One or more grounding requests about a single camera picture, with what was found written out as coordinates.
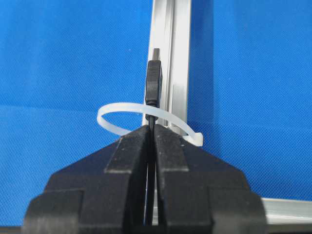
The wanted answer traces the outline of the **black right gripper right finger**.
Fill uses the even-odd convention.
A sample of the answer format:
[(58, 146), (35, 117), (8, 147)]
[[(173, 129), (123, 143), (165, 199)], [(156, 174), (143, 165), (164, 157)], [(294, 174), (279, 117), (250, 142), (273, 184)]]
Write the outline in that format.
[(159, 222), (168, 234), (264, 234), (261, 198), (238, 168), (154, 128)]

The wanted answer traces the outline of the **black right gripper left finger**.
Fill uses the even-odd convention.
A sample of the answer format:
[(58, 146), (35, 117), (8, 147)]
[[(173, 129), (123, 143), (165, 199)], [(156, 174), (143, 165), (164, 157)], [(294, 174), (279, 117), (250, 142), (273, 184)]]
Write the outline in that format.
[(150, 129), (53, 173), (29, 204), (25, 234), (127, 234), (143, 225)]

